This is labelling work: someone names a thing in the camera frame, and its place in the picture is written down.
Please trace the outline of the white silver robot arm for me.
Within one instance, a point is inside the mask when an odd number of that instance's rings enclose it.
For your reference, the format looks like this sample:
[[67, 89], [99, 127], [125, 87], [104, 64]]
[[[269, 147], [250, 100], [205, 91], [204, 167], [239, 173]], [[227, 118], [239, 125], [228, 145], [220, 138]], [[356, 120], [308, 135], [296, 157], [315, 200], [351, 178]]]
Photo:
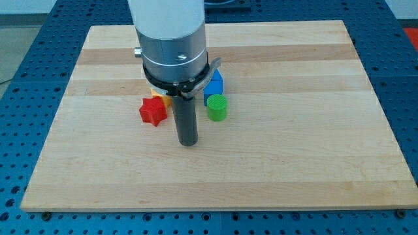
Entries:
[[203, 0], [129, 0], [142, 60], [152, 77], [184, 82], [208, 64]]

